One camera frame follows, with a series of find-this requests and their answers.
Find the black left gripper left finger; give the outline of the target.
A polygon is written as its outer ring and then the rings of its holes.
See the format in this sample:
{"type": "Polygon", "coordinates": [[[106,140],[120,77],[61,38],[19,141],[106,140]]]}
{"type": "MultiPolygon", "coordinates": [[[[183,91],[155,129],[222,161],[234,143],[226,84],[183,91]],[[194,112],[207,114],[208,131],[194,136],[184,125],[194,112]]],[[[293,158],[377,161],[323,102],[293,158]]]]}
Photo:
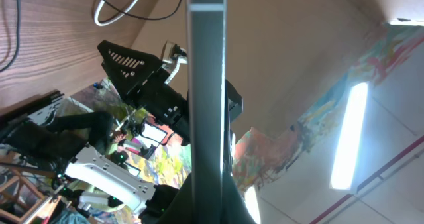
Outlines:
{"type": "Polygon", "coordinates": [[[159,218],[158,224],[192,224],[192,195],[192,175],[189,174],[171,204],[159,218]]]}

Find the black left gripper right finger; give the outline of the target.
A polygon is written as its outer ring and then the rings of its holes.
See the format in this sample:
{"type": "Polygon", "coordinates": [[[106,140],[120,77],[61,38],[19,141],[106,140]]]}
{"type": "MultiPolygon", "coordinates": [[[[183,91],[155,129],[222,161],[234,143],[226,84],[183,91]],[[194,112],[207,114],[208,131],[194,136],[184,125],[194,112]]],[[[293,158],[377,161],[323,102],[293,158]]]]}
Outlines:
{"type": "Polygon", "coordinates": [[[224,172],[222,177],[221,224],[255,224],[233,177],[224,172]]]}

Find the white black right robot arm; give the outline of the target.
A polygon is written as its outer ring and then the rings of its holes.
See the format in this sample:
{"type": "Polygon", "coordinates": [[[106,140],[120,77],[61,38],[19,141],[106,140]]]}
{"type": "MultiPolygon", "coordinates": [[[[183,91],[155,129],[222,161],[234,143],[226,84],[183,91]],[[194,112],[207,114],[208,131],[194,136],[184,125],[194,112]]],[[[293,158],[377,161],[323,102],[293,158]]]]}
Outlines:
{"type": "Polygon", "coordinates": [[[168,207],[155,184],[137,179],[85,147],[66,168],[66,175],[93,184],[144,215],[158,213],[159,223],[251,223],[225,158],[230,145],[230,113],[225,79],[225,43],[189,44],[189,95],[168,87],[168,73],[154,55],[108,41],[98,45],[103,69],[119,95],[134,108],[146,108],[191,144],[192,173],[168,207]]]}

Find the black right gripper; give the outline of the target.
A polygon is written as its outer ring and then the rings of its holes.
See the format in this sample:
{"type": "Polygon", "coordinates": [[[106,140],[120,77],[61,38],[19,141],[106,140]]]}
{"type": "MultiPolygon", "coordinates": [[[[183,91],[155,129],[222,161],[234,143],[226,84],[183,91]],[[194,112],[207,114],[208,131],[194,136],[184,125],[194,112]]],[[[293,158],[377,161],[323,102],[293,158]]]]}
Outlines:
{"type": "MultiPolygon", "coordinates": [[[[145,109],[159,125],[169,127],[183,144],[191,144],[189,118],[189,55],[175,43],[165,43],[161,56],[102,41],[97,49],[102,68],[121,100],[145,109]]],[[[224,145],[230,144],[231,122],[242,113],[243,100],[225,78],[224,145]]]]}

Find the blue screen Galaxy smartphone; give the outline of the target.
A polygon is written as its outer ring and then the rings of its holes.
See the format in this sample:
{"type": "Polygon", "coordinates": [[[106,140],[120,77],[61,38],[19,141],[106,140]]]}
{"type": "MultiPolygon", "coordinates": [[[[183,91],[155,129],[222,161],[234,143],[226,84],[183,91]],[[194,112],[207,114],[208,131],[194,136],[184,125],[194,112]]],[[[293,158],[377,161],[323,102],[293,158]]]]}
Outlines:
{"type": "Polygon", "coordinates": [[[227,0],[186,0],[193,220],[222,212],[227,0]]]}

